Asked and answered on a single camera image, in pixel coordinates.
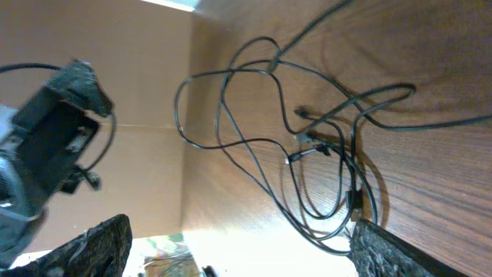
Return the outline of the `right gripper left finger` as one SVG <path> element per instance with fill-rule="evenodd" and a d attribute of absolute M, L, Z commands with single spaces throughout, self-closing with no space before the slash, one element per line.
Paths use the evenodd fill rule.
<path fill-rule="evenodd" d="M 1 270 L 1 277 L 121 276 L 132 239 L 129 217 L 118 214 L 27 265 Z"/>

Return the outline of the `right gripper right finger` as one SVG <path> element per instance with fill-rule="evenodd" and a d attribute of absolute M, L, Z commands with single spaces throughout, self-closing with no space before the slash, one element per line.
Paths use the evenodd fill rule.
<path fill-rule="evenodd" d="M 355 225 L 350 244 L 351 253 L 348 258 L 354 263 L 359 276 L 464 275 L 366 219 Z"/>

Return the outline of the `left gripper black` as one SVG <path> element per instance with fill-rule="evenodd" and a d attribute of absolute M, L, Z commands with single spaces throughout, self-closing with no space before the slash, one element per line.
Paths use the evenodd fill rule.
<path fill-rule="evenodd" d="M 99 123 L 81 108 L 106 118 L 114 104 L 95 70 L 78 59 L 53 74 L 45 87 L 12 117 L 22 140 L 16 152 L 46 193 L 73 194 L 83 178 L 77 161 L 99 130 Z"/>

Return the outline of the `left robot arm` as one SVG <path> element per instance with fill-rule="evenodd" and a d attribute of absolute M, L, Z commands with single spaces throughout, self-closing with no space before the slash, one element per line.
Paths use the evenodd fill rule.
<path fill-rule="evenodd" d="M 58 193 L 75 193 L 101 179 L 78 160 L 99 130 L 94 112 L 116 121 L 114 104 L 89 63 L 3 65 L 3 73 L 30 68 L 53 75 L 20 108 L 1 106 L 1 267 L 8 269 L 41 228 L 46 205 Z"/>

